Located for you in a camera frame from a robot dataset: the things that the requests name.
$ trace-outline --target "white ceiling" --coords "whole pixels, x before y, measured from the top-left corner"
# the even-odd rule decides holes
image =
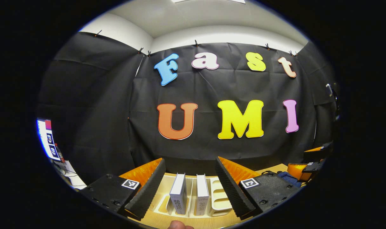
[[[153,38],[207,25],[249,26],[275,32],[305,45],[307,38],[274,13],[256,2],[246,4],[226,0],[132,0],[108,13],[123,17]]]

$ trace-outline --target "computer screen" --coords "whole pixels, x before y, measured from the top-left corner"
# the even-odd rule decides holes
[[[52,135],[52,122],[49,119],[37,118],[39,140],[45,149],[46,155],[56,161],[61,161],[55,147]]]

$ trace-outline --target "letter f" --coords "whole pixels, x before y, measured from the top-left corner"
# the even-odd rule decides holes
[[[166,84],[170,83],[172,80],[176,79],[177,73],[172,73],[170,70],[171,69],[173,69],[174,71],[177,70],[177,63],[176,61],[173,60],[177,58],[179,58],[179,55],[177,55],[176,53],[173,53],[154,66],[154,68],[159,71],[159,74],[161,74],[162,86],[165,86]]]

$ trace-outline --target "yellow letter m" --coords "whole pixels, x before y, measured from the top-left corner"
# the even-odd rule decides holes
[[[264,103],[261,100],[251,100],[248,103],[244,115],[238,109],[237,104],[232,100],[223,100],[218,103],[218,107],[223,112],[223,123],[219,139],[232,139],[234,134],[231,132],[231,125],[239,138],[244,135],[247,126],[250,125],[245,135],[248,138],[257,138],[264,135],[261,125],[261,110]]]

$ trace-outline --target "wooden table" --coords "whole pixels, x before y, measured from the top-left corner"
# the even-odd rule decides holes
[[[263,170],[256,171],[259,174],[261,174],[264,171],[270,170],[272,172],[277,171],[286,171],[287,166],[284,164],[276,165],[270,168],[266,168]],[[176,174],[170,174],[165,173],[165,175],[168,176],[176,176]],[[131,220],[134,220],[138,223],[142,223],[148,226],[152,226],[159,229],[167,229],[169,227],[169,224],[172,220],[179,220],[183,222],[185,225],[189,225],[194,227],[195,229],[219,229],[226,226],[231,226],[237,223],[241,223],[243,221],[251,219],[247,218],[245,220],[240,220],[235,215],[234,210],[231,210],[228,214],[218,217],[212,217],[212,218],[202,218],[202,219],[193,219],[193,218],[181,218],[176,216],[167,216],[155,213],[148,209],[148,211],[145,214],[145,217],[141,221],[134,220],[132,218],[129,218]]]

